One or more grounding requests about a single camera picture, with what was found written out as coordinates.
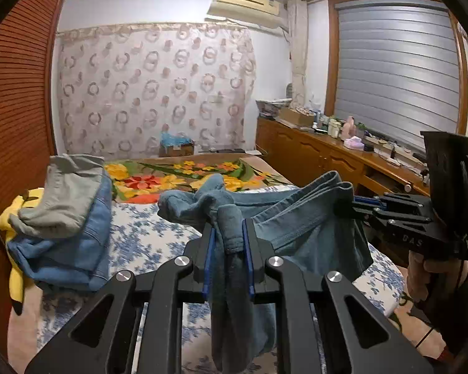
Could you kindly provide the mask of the person's right hand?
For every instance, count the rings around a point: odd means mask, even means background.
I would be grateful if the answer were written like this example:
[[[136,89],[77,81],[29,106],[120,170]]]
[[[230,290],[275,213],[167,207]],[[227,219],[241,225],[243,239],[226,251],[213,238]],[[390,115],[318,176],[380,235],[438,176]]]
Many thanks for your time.
[[[408,254],[407,291],[416,301],[440,298],[457,290],[468,276],[468,260],[429,260],[410,251]]]

